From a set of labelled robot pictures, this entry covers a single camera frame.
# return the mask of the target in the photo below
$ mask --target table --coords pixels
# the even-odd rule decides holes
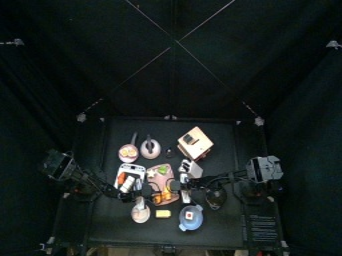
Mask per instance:
[[[253,120],[201,120],[181,119],[176,121],[157,118],[102,118],[88,120],[78,124],[74,139],[74,159],[84,169],[93,171],[108,183],[113,184],[117,168],[121,164],[117,150],[129,143],[136,131],[137,148],[146,134],[161,145],[161,154],[153,160],[138,157],[133,164],[146,168],[168,163],[174,178],[178,178],[177,168],[182,154],[176,148],[176,140],[197,126],[211,141],[213,147],[206,157],[197,161],[202,168],[202,176],[223,172],[244,170],[249,158],[267,155],[261,127]],[[174,156],[165,158],[164,150],[172,148]],[[192,199],[202,207],[204,221],[194,231],[182,232],[178,229],[178,212],[184,205],[181,199],[164,206],[148,204],[150,212],[166,209],[169,219],[154,219],[152,216],[142,224],[133,222],[130,209],[133,203],[122,203],[117,199],[100,196],[94,202],[78,203],[70,197],[61,198],[56,217],[53,237],[54,246],[74,245],[88,247],[160,247],[160,248],[202,248],[202,249],[241,249],[255,252],[263,249],[277,250],[280,253],[281,230],[276,203],[267,202],[260,206],[248,206],[233,195],[233,186],[224,185],[227,201],[223,207],[213,211],[204,200],[202,191],[192,192]],[[255,223],[261,227],[255,232]]]

